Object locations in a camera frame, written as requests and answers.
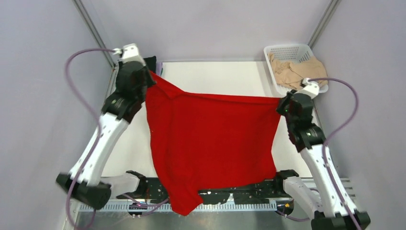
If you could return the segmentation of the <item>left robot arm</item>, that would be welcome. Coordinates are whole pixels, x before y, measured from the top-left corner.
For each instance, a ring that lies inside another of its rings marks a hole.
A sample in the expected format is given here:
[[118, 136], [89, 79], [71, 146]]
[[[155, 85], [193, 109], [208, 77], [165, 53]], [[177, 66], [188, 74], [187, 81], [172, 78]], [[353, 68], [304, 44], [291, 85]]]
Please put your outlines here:
[[61, 172], [56, 183], [70, 197], [95, 210], [102, 209], [111, 198], [131, 194], [142, 198], [147, 192], [144, 176], [135, 171], [103, 177], [105, 164], [119, 137], [132, 122], [146, 99], [147, 89], [155, 84], [146, 64], [119, 62], [116, 89], [101, 109], [101, 127], [96, 128], [85, 151], [68, 173]]

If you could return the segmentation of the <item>left corner aluminium post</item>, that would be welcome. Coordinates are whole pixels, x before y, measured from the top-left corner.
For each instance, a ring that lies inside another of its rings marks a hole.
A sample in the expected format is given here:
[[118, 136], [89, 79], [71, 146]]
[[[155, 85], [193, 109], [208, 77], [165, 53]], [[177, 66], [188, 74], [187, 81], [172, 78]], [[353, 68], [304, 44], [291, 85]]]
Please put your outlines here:
[[94, 41], [96, 42], [97, 47], [106, 49], [107, 46], [105, 45], [105, 43], [97, 29], [97, 26], [94, 23], [93, 19], [91, 18], [91, 15], [89, 14], [88, 10], [86, 9], [86, 6], [83, 3], [83, 1], [82, 0], [72, 0], [72, 3], [77, 8], [79, 15], [82, 17], [91, 36], [93, 37]]

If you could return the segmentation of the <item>folded lavender t-shirt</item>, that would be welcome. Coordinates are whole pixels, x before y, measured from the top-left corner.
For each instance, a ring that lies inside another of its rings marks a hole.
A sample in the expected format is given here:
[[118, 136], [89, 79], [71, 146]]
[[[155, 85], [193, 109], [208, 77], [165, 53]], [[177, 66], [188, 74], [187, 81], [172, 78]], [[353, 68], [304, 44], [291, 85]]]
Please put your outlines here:
[[156, 74], [158, 76], [161, 76], [163, 72], [163, 63], [162, 62], [157, 62], [156, 63]]

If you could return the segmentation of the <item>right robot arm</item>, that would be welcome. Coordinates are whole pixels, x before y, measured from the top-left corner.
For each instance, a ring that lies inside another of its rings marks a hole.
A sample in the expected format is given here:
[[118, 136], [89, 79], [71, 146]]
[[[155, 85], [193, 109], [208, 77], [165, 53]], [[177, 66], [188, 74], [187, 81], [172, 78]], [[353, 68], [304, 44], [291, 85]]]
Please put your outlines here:
[[324, 146], [325, 135], [312, 121], [312, 111], [311, 97], [296, 90], [281, 98], [277, 107], [286, 120], [289, 140], [305, 161], [318, 192], [307, 187], [294, 170], [277, 172], [273, 190], [278, 196], [291, 196], [314, 230], [365, 230], [371, 219], [347, 193]]

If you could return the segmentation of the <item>red t-shirt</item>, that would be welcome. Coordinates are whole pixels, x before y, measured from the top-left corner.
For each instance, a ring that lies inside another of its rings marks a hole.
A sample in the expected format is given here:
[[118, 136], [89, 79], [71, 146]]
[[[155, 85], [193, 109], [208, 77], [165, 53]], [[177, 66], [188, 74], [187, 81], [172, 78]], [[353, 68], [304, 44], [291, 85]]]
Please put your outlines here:
[[201, 190], [276, 175], [277, 98], [192, 93], [152, 78], [146, 95], [151, 154], [174, 212], [190, 214], [203, 202]]

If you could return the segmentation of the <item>folded black t-shirt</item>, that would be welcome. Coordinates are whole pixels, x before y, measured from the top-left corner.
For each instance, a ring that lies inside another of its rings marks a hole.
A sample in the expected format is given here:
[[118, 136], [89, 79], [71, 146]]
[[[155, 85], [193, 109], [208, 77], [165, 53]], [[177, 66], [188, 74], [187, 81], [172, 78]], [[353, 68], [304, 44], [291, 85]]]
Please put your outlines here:
[[148, 69], [153, 72], [156, 73], [156, 69], [157, 69], [157, 57], [156, 56], [152, 56], [152, 57], [145, 57], [144, 61], [148, 67]]

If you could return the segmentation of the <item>white plastic laundry basket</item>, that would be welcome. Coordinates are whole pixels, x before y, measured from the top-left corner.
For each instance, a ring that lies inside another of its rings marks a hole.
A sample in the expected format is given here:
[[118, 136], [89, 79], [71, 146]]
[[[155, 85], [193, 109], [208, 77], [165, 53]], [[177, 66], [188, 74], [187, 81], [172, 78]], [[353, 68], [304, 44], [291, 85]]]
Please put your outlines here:
[[[277, 58], [280, 61], [292, 61], [294, 63], [306, 61], [311, 56], [314, 56], [311, 48], [308, 45], [304, 44], [272, 45], [265, 47], [263, 51], [271, 75], [271, 85], [279, 97], [286, 95], [288, 91], [293, 89], [283, 87], [276, 83], [275, 77], [271, 69], [268, 54], [273, 53], [275, 58]], [[328, 90], [327, 80], [322, 80], [318, 78], [316, 82], [320, 87], [321, 93], [324, 93]]]

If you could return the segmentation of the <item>right corner aluminium post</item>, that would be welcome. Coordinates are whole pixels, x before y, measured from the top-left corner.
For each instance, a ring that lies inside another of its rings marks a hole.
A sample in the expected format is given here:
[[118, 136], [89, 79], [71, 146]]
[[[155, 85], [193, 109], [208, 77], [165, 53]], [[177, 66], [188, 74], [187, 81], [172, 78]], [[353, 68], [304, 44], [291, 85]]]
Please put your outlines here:
[[321, 19], [319, 20], [318, 25], [316, 26], [309, 42], [307, 43], [307, 45], [312, 49], [315, 44], [317, 43], [317, 41], [319, 40], [320, 36], [322, 35], [322, 33], [324, 32], [324, 30], [326, 29], [328, 23], [330, 22], [331, 18], [333, 17], [335, 11], [337, 10], [338, 6], [340, 5], [340, 3], [342, 2], [342, 0], [331, 0], [326, 8], [326, 10], [324, 11]]

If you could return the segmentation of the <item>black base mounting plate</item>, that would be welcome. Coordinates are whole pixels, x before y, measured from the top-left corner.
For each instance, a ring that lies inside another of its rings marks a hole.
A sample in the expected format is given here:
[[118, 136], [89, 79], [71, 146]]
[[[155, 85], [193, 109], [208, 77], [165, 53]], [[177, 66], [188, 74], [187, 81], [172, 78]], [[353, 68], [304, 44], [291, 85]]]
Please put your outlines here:
[[[198, 191], [198, 196], [204, 205], [224, 204], [234, 201], [236, 204], [265, 204], [275, 200], [277, 203], [291, 203], [294, 199], [282, 190], [278, 181], [264, 180], [260, 183], [241, 187], [227, 187], [220, 189], [205, 189]], [[129, 193], [137, 201], [147, 201], [158, 204], [165, 199], [171, 202], [174, 197], [163, 186], [158, 178], [148, 177], [146, 184], [141, 186], [141, 193]]]

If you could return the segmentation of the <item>beige t-shirt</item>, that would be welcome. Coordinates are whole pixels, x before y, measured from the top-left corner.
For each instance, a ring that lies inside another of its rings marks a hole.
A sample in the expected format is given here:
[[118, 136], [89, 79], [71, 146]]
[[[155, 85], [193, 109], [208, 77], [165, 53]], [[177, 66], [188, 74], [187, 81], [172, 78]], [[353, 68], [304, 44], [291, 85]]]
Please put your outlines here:
[[268, 58], [276, 83], [286, 88], [299, 90], [302, 88], [301, 82], [305, 78], [327, 77], [324, 65], [314, 56], [300, 63], [280, 61], [275, 58], [273, 53], [269, 53]]

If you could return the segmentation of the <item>corner aluminium post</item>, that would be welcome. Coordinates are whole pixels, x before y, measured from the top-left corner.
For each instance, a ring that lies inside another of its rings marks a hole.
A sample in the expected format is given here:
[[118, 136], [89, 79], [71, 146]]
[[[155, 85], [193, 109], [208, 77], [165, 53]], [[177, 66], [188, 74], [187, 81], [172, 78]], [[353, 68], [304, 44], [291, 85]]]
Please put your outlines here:
[[83, 1], [82, 0], [72, 0], [72, 3], [77, 8], [79, 15], [82, 17], [91, 36], [93, 37], [94, 41], [96, 42], [97, 47], [106, 49], [107, 46], [105, 45], [105, 43], [97, 29], [97, 26], [94, 23], [93, 19], [91, 18], [91, 15], [89, 14], [88, 10], [86, 9], [86, 6], [83, 3]]
[[307, 43], [307, 45], [312, 49], [315, 44], [317, 43], [317, 41], [319, 40], [320, 36], [322, 35], [322, 33], [324, 32], [324, 30], [326, 29], [328, 23], [330, 22], [331, 18], [333, 17], [335, 11], [337, 10], [338, 6], [340, 5], [340, 3], [342, 2], [342, 0], [331, 0], [326, 8], [326, 10], [324, 11], [321, 19], [319, 20], [318, 25], [316, 26], [309, 42]]

